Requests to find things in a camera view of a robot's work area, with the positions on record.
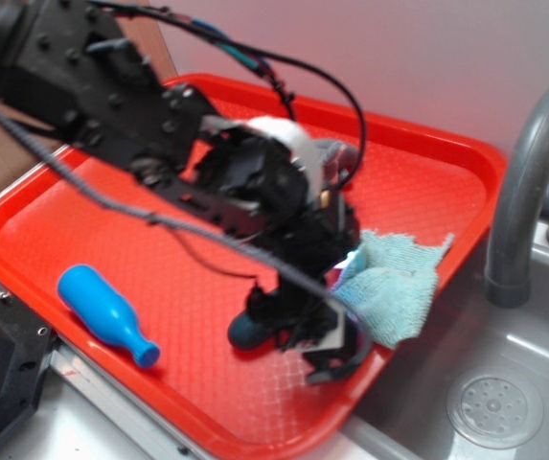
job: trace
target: faucet spout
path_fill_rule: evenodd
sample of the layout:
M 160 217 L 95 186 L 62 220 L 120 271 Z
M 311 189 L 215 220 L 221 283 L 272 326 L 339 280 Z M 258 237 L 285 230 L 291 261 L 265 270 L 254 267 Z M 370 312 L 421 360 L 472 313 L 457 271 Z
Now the faucet spout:
M 530 297 L 530 257 L 549 186 L 549 90 L 516 141 L 500 191 L 487 251 L 487 298 L 505 308 Z

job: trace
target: drain strainer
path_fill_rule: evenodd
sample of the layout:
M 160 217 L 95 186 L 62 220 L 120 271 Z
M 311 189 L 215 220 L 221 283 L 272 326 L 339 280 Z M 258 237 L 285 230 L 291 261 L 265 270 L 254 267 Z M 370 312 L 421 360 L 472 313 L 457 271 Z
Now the drain strainer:
M 448 418 L 459 434 L 489 449 L 527 442 L 542 424 L 542 399 L 519 373 L 477 367 L 458 377 L 446 398 Z

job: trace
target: sink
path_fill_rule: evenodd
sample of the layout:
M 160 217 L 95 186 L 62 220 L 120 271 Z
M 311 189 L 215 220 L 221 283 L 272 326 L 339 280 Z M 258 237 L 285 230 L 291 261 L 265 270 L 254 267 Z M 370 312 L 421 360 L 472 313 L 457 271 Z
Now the sink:
M 549 459 L 549 248 L 534 245 L 531 299 L 513 310 L 486 300 L 485 254 L 483 242 L 343 429 L 376 458 Z

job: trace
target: teal sponge cloth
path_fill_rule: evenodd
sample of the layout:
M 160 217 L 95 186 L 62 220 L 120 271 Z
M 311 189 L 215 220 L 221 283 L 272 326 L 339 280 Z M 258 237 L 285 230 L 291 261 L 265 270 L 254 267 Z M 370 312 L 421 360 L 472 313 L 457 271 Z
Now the teal sponge cloth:
M 438 286 L 436 267 L 452 241 L 448 235 L 440 246 L 421 246 L 408 235 L 364 230 L 332 292 L 353 308 L 376 343 L 393 349 L 421 332 Z

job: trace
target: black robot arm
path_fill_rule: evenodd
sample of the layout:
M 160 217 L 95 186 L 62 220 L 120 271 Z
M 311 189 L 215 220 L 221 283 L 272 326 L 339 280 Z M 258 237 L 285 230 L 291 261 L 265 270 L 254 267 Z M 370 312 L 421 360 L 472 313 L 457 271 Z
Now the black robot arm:
M 297 125 L 228 120 L 198 88 L 163 86 L 114 17 L 88 1 L 0 0 L 0 99 L 315 279 L 358 244 L 353 209 Z M 210 149 L 182 178 L 197 140 Z M 273 292 L 254 288 L 230 328 L 238 348 L 272 335 L 281 349 L 302 345 L 319 380 L 335 378 L 330 361 L 355 353 L 353 321 L 339 306 L 284 278 Z

